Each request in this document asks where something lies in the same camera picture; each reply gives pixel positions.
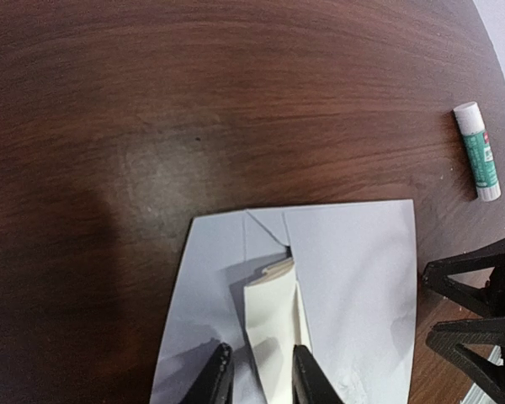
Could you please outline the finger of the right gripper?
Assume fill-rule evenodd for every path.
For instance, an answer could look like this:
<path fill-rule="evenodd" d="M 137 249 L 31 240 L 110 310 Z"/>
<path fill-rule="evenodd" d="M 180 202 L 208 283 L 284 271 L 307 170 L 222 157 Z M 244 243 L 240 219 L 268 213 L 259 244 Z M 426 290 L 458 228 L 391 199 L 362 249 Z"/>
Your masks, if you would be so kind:
<path fill-rule="evenodd" d="M 465 356 L 460 351 L 462 345 L 505 345 L 505 316 L 439 322 L 427 336 L 426 344 L 456 368 L 466 373 Z"/>
<path fill-rule="evenodd" d="M 484 269 L 492 272 L 481 287 L 454 279 L 456 274 Z M 428 263 L 424 269 L 423 283 L 479 316 L 505 316 L 505 238 L 474 252 Z"/>

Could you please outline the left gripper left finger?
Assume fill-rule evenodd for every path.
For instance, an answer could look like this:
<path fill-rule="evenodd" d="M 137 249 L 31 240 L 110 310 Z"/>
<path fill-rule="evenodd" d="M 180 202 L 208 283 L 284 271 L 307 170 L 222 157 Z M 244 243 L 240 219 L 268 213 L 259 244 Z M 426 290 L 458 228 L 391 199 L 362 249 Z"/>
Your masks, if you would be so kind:
<path fill-rule="evenodd" d="M 233 350 L 220 343 L 191 385 L 182 404 L 231 404 L 234 382 Z"/>

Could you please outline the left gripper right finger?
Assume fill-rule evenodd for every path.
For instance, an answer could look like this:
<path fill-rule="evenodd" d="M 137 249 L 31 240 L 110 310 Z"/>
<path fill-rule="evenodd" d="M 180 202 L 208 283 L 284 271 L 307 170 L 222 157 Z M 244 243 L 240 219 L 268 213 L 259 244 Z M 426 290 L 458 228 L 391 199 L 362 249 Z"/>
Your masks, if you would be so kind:
<path fill-rule="evenodd" d="M 295 404 L 343 404 L 305 345 L 294 346 L 292 391 Z"/>

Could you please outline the white letter sheet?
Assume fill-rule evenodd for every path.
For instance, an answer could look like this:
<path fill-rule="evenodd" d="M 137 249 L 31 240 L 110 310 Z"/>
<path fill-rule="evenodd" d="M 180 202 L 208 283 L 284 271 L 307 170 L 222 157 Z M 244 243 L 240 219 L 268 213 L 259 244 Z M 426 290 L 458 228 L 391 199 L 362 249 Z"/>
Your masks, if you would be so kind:
<path fill-rule="evenodd" d="M 291 403 L 294 346 L 311 347 L 294 259 L 264 268 L 243 291 L 247 338 L 266 402 Z"/>

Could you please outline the grey envelope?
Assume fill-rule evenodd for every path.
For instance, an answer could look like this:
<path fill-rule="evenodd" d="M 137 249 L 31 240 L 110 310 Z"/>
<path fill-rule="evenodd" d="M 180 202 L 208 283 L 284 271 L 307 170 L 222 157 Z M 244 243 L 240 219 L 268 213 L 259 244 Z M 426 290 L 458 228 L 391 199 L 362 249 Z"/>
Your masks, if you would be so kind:
<path fill-rule="evenodd" d="M 162 337 L 151 402 L 180 402 L 220 343 L 233 351 L 236 403 L 266 400 L 253 354 L 245 286 L 292 259 L 308 345 L 346 403 L 405 403 L 417 312 L 417 248 L 409 199 L 236 210 L 196 217 Z"/>

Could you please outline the white green glue stick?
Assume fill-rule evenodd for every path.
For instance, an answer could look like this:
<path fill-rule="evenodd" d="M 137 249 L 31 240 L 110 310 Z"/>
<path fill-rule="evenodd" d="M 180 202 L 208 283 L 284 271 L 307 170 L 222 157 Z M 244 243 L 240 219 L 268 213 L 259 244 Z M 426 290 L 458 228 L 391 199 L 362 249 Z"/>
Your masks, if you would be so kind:
<path fill-rule="evenodd" d="M 478 198 L 492 202 L 501 196 L 501 188 L 479 105 L 475 101 L 464 103 L 455 107 L 453 113 L 469 158 Z"/>

